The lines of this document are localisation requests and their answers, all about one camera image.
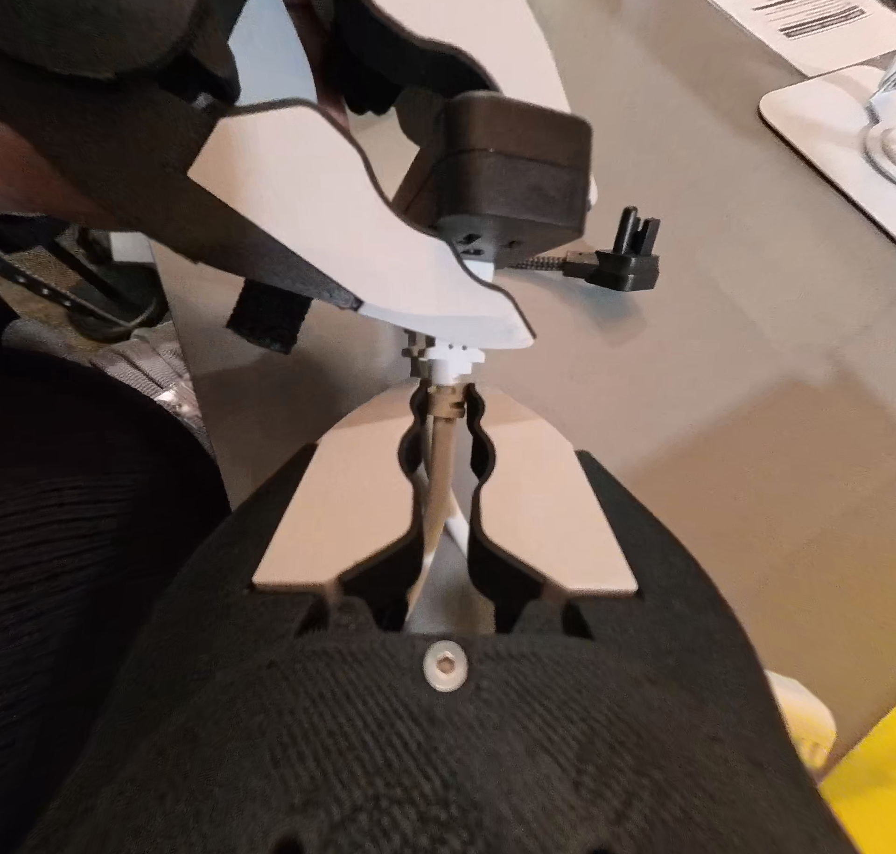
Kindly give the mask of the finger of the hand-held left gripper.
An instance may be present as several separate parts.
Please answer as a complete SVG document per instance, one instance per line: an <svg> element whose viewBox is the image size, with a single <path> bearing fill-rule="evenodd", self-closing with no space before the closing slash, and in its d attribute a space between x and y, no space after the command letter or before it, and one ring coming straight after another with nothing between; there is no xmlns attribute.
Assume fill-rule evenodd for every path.
<svg viewBox="0 0 896 854"><path fill-rule="evenodd" d="M330 74L350 111L381 115L409 88L487 90L572 113L527 0L331 0Z"/></svg>
<svg viewBox="0 0 896 854"><path fill-rule="evenodd" d="M534 344L509 293L396 213L364 152L316 104L290 100L231 113L187 174L354 295L363 316L453 345Z"/></svg>

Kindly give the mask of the yellow plastic bin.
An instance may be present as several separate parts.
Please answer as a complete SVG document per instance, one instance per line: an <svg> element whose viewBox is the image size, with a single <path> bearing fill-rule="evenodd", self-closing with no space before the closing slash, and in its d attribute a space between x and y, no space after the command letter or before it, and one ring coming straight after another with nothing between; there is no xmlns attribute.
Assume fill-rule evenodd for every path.
<svg viewBox="0 0 896 854"><path fill-rule="evenodd" d="M895 852L894 711L846 754L821 792L859 852Z"/></svg>

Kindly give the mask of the black power strip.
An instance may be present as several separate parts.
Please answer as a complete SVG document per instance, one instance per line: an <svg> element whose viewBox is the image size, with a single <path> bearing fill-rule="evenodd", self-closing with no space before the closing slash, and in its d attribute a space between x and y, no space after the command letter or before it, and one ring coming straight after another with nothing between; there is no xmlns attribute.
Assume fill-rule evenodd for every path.
<svg viewBox="0 0 896 854"><path fill-rule="evenodd" d="M487 90L400 97L419 151L394 209L475 265L503 268L578 240L591 195L592 130L573 114Z"/></svg>

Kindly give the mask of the printed instruction sheet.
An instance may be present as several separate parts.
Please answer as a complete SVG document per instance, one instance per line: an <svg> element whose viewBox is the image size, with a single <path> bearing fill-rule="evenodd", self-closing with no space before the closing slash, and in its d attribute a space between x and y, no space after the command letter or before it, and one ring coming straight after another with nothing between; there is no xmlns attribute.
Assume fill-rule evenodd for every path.
<svg viewBox="0 0 896 854"><path fill-rule="evenodd" d="M894 52L894 9L882 0L708 1L806 77Z"/></svg>

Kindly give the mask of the instruction sign stand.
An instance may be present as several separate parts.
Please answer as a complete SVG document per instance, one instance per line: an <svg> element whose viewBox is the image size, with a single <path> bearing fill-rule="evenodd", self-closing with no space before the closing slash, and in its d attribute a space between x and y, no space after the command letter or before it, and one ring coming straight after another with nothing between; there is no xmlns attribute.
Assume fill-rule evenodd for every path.
<svg viewBox="0 0 896 854"><path fill-rule="evenodd" d="M763 122L895 240L895 63L856 65L765 95Z"/></svg>

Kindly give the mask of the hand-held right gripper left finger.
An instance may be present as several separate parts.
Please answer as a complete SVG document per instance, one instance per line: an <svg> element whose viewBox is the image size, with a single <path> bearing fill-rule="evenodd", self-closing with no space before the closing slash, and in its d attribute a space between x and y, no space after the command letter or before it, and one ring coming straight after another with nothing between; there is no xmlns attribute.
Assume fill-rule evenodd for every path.
<svg viewBox="0 0 896 854"><path fill-rule="evenodd" d="M411 429L405 381L356 408L323 434L297 490L252 576L265 591L340 595L352 569L412 526L414 487L399 464Z"/></svg>

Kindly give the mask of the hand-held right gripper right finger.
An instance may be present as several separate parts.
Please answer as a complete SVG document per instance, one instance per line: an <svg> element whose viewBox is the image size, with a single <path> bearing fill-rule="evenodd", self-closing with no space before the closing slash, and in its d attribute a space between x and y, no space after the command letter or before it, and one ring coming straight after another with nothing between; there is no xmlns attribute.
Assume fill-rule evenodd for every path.
<svg viewBox="0 0 896 854"><path fill-rule="evenodd" d="M638 584L571 442L494 387L469 390L469 576L489 599L628 597Z"/></svg>

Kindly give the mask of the grey desk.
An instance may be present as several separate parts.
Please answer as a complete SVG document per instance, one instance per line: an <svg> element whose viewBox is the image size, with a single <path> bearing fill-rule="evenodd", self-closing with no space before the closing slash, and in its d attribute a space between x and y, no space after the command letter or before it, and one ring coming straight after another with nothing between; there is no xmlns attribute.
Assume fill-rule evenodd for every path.
<svg viewBox="0 0 896 854"><path fill-rule="evenodd" d="M659 217L632 295L502 273L537 332L478 377L545 417L696 557L766 667L894 705L894 245L758 104L798 74L707 0L529 0L594 132L585 248Z"/></svg>

